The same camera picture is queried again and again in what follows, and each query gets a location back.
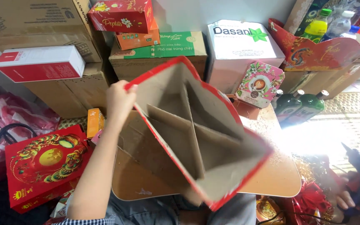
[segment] green glass bottle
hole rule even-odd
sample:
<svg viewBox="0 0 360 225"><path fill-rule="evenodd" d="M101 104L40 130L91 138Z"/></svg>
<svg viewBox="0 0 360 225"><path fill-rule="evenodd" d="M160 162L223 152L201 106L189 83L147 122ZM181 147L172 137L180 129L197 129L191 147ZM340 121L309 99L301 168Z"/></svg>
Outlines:
<svg viewBox="0 0 360 225"><path fill-rule="evenodd" d="M317 95L306 94L300 97L302 106L285 120L290 125L301 124L324 110L323 99L329 93L322 90Z"/></svg>
<svg viewBox="0 0 360 225"><path fill-rule="evenodd" d="M277 100L283 95L283 91L282 90L277 90L276 91L276 95L273 97L273 99L270 101L270 103L272 104L273 110L276 110L277 108Z"/></svg>
<svg viewBox="0 0 360 225"><path fill-rule="evenodd" d="M296 110L298 110L301 106L301 100L299 97L303 96L305 92L301 89L298 89L294 94L285 94L282 95L277 100L277 108L274 111L277 116L277 120L282 122L287 119L290 115L292 115Z"/></svg>

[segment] orange table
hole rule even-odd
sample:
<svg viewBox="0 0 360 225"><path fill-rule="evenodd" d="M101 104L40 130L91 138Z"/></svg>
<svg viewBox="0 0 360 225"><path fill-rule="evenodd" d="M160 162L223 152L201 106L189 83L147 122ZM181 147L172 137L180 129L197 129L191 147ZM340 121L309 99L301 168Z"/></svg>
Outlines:
<svg viewBox="0 0 360 225"><path fill-rule="evenodd" d="M280 146L284 138L272 106L257 110L240 104L236 108L243 125L266 137L275 148L271 158L240 192L280 197L297 195L301 189L301 179L287 146ZM177 194L121 150L116 156L112 189L118 198L125 201Z"/></svg>

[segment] orange box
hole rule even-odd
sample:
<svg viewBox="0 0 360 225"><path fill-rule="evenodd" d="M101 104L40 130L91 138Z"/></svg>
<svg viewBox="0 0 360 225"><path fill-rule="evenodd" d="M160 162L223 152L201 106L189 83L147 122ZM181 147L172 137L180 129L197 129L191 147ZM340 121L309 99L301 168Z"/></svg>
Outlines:
<svg viewBox="0 0 360 225"><path fill-rule="evenodd" d="M87 138L93 138L95 134L104 128L105 117L100 109L89 109L87 117Z"/></svg>
<svg viewBox="0 0 360 225"><path fill-rule="evenodd" d="M116 32L116 40L122 50L160 44L159 28L153 18L147 34Z"/></svg>

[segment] bottle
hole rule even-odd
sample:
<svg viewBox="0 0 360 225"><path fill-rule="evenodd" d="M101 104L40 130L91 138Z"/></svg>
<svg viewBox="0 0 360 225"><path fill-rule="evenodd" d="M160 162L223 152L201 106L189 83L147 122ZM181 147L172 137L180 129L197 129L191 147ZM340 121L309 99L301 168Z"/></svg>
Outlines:
<svg viewBox="0 0 360 225"><path fill-rule="evenodd" d="M277 120L279 122L285 120L287 117L293 114L293 112L295 112L302 106L299 97L304 94L305 92L303 90L298 89L294 94L282 95L277 100L277 107L274 112L276 113Z"/></svg>
<svg viewBox="0 0 360 225"><path fill-rule="evenodd" d="M353 38L356 40L356 33L359 31L360 27L358 26L351 26L351 29L347 33L343 33L341 36L344 38Z"/></svg>
<svg viewBox="0 0 360 225"><path fill-rule="evenodd" d="M352 11L344 11L340 17L335 18L323 36L322 41L339 38L342 34L347 33L351 29L351 17L354 16Z"/></svg>
<svg viewBox="0 0 360 225"><path fill-rule="evenodd" d="M319 43L327 31L327 17L331 12L330 9L322 9L320 15L305 28L305 32L301 37L308 38L314 43Z"/></svg>
<svg viewBox="0 0 360 225"><path fill-rule="evenodd" d="M273 97L272 101L270 102L272 104L273 110L275 110L277 108L277 100L278 98L280 98L283 95L283 91L282 90L277 90L276 91L276 95Z"/></svg>
<svg viewBox="0 0 360 225"><path fill-rule="evenodd" d="M306 94L301 96L302 106L288 117L285 123L291 125L301 124L322 112L324 110L323 99L328 95L329 93L326 90L322 90L317 95Z"/></svg>

